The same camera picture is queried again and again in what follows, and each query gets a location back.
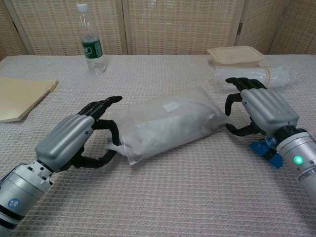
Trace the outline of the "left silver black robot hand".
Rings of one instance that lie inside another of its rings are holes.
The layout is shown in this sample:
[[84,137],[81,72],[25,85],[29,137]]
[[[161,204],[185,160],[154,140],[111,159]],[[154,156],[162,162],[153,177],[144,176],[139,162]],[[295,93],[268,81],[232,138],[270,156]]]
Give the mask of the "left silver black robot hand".
[[108,150],[100,158],[82,155],[84,145],[95,130],[107,129],[111,132],[112,143],[119,145],[119,129],[113,120],[100,119],[106,109],[122,99],[111,96],[105,100],[87,104],[77,114],[68,116],[35,147],[37,162],[52,172],[66,171],[70,166],[76,168],[100,168],[108,164],[115,154]]

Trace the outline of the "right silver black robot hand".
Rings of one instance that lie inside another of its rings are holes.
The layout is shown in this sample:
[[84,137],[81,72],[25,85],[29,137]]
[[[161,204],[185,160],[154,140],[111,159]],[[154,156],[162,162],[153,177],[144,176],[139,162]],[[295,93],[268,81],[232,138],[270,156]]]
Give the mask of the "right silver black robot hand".
[[242,102],[250,116],[250,124],[236,128],[226,124],[230,133],[236,136],[247,136],[261,133],[271,136],[278,142],[285,138],[303,132],[297,129],[299,115],[296,111],[272,89],[266,88],[257,79],[228,78],[227,83],[233,84],[239,93],[230,94],[225,102],[225,114],[229,116],[234,102]]

